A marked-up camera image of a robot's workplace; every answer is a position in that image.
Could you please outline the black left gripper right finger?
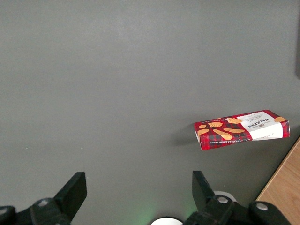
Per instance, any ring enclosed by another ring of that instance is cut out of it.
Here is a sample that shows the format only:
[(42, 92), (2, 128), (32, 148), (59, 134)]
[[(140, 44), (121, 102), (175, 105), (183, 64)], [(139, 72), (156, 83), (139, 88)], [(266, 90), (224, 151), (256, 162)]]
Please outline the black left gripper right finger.
[(269, 202), (243, 207), (228, 196), (216, 195), (201, 171), (193, 171), (192, 194), (197, 207), (185, 225), (288, 225), (282, 212)]

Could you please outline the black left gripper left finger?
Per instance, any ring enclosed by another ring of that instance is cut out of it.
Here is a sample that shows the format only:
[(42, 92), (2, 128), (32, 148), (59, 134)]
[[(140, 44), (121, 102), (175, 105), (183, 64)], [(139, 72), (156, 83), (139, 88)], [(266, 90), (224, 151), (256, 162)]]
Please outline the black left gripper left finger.
[(14, 206), (1, 206), (2, 225), (69, 225), (87, 196), (86, 176), (76, 172), (52, 198), (36, 201), (16, 212)]

